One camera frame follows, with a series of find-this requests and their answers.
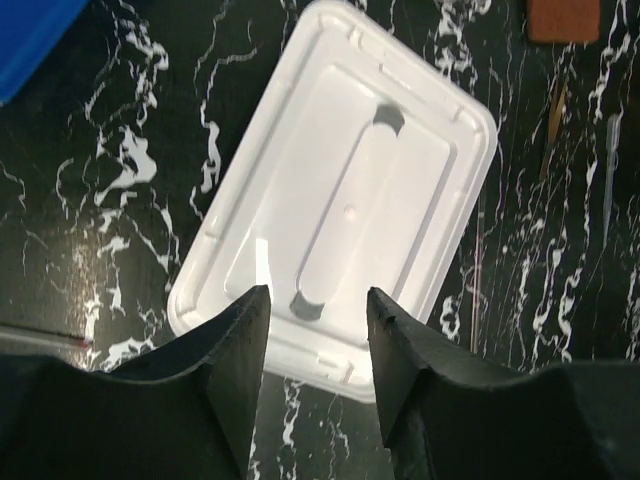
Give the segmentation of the glass thermometer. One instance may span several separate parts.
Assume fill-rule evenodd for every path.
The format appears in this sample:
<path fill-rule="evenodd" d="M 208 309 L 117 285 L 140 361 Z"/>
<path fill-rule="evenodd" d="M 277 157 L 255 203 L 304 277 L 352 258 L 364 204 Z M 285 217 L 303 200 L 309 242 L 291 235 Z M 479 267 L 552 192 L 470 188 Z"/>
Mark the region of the glass thermometer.
<path fill-rule="evenodd" d="M 75 350 L 86 350 L 92 345 L 91 340 L 82 337 L 9 325 L 1 326 L 1 338 L 52 348 Z"/>

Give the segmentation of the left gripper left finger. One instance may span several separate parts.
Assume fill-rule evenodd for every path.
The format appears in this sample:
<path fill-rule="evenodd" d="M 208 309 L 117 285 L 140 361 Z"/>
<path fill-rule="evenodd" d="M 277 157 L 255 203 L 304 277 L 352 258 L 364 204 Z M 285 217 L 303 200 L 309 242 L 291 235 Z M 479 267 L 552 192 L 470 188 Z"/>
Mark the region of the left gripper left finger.
<path fill-rule="evenodd" d="M 216 317 L 110 372 L 1 358 L 5 479 L 242 479 L 271 313 L 249 289 Z"/>

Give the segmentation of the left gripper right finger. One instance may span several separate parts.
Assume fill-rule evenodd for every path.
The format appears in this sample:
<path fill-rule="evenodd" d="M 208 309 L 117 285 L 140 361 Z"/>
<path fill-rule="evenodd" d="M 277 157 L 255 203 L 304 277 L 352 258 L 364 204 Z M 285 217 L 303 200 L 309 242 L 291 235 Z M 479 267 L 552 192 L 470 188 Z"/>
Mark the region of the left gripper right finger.
<path fill-rule="evenodd" d="M 531 374 L 422 324 L 378 288 L 368 340 L 398 479 L 635 479 L 639 367 L 579 361 Z"/>

